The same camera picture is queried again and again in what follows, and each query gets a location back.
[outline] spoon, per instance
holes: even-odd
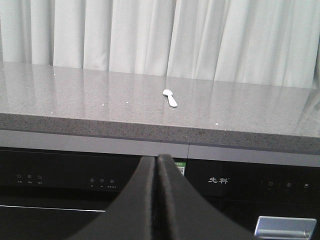
[[[172,91],[170,91],[169,89],[165,89],[163,90],[162,94],[168,97],[170,107],[176,108],[178,106],[177,102],[172,96],[173,95]]]

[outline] metal handle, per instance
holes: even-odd
[[[260,216],[254,235],[268,240],[310,240],[316,223],[313,218]]]

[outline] gray countertop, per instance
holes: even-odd
[[[318,154],[320,91],[0,62],[0,129]]]

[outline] green sticker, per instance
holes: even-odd
[[[184,176],[186,171],[186,163],[185,162],[175,162],[176,167],[179,169],[181,174]]]

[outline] dishwasher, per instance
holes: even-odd
[[[310,191],[280,193],[282,179],[305,171],[309,181],[303,183]],[[264,173],[272,175],[266,178]],[[317,240],[318,176],[313,168],[173,159],[166,154],[3,147],[0,238]],[[295,179],[290,180],[292,190],[301,184]],[[278,223],[275,228],[268,228],[270,221]],[[284,223],[286,228],[279,228]],[[299,229],[302,223],[309,225]]]

